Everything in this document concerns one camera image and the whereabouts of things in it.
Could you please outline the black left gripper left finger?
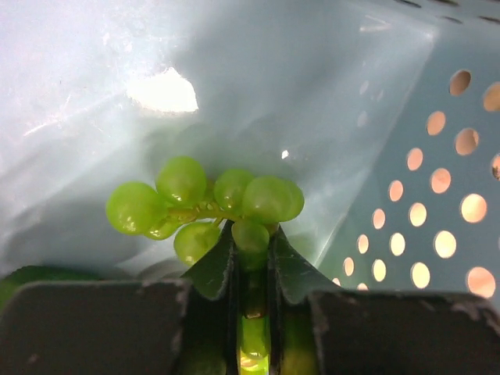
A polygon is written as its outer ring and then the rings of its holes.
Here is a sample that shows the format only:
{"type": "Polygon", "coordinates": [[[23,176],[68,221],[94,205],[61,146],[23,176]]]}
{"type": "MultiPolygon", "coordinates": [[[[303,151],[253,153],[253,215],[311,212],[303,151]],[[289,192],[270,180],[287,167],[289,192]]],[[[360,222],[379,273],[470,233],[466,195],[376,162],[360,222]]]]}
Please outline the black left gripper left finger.
{"type": "Polygon", "coordinates": [[[236,374],[230,227],[182,277],[36,281],[1,312],[4,374],[236,374]]]}

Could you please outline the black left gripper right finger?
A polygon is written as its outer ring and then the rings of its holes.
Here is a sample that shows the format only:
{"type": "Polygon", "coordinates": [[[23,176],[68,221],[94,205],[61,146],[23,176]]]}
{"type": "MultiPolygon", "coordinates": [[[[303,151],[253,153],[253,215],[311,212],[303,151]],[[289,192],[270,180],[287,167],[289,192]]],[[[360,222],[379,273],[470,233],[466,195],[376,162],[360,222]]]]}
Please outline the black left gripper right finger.
{"type": "Polygon", "coordinates": [[[271,238],[272,374],[496,374],[499,314],[467,293],[339,287],[271,238]]]}

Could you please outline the green grape bunch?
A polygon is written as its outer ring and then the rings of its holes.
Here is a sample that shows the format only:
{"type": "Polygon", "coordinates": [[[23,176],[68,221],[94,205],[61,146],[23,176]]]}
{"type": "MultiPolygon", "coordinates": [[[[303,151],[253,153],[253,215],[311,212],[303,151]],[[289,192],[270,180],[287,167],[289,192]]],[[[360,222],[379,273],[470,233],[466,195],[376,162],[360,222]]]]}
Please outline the green grape bunch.
{"type": "Polygon", "coordinates": [[[153,186],[140,181],[119,185],[105,204],[105,214],[122,234],[155,241],[172,238],[177,258],[187,266],[208,255],[221,239],[220,224],[228,223],[244,294],[238,318],[239,372],[267,374],[270,322],[265,282],[270,239],[281,223],[300,214],[304,203],[302,190],[290,180],[228,169],[211,181],[196,159],[176,156],[153,186]]]}

